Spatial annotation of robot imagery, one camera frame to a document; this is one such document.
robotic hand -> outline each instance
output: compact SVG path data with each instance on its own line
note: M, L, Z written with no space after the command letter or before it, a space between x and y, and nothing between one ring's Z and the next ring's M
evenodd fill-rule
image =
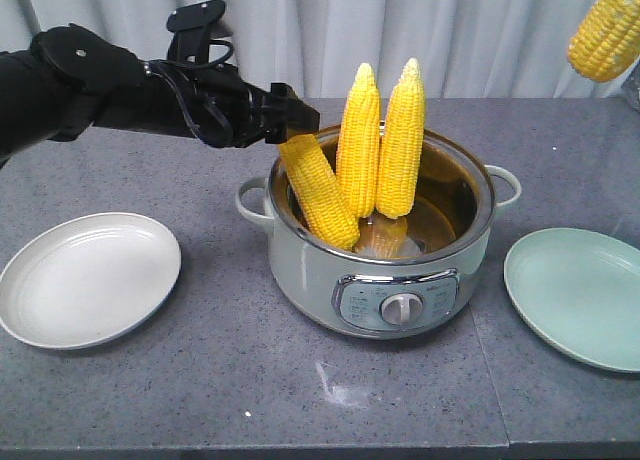
M0 53L0 166L44 139L74 140L90 125L197 137L216 147L282 143L318 129L319 114L291 87L266 92L226 63L233 45L222 0L174 11L167 60L141 61L78 25L36 35L28 50ZM210 45L227 52L209 61Z

plate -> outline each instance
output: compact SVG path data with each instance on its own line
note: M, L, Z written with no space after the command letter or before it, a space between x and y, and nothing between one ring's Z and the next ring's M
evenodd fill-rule
M77 218L22 248L0 276L0 322L18 340L50 349L105 343L146 320L180 271L164 225L133 213Z
M640 372L640 250L588 230L540 230L509 250L504 279L549 344L595 367Z

table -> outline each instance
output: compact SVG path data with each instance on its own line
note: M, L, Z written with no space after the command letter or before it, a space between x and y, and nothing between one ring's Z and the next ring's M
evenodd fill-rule
M343 99L308 102L339 123ZM106 345L53 352L0 332L0 458L640 456L640 376L549 347L502 280L510 246L541 228L640 245L640 115L621 98L434 99L428 126L524 193L494 225L470 304L384 342L328 331L278 289L264 233L233 204L275 147L92 128L18 154L0 171L0 265L61 222L128 211L173 231L182 270L156 314Z

white curtain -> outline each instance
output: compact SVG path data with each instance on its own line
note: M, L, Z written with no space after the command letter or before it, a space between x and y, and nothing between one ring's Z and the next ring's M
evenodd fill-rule
M0 0L0 50L39 30L83 25L144 59L166 55L175 8L205 0ZM420 61L429 97L606 97L628 72L595 84L565 58L595 0L225 0L233 61L246 81L301 96L344 97L361 62L389 96Z

yellow corn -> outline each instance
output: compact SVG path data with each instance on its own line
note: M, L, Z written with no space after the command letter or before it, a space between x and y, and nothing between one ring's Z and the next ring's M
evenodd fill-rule
M379 149L380 93L371 65L363 63L347 97L336 154L336 178L356 217L375 207Z
M598 0L571 39L567 58L596 82L618 77L640 55L640 0Z
M413 208L425 114L420 65L411 58L391 93L380 146L376 209L392 219Z
M297 135L278 149L311 233L330 245L351 249L360 235L358 222L316 137Z
M390 220L383 216L373 224L373 251L378 258L397 258L407 240L407 217Z

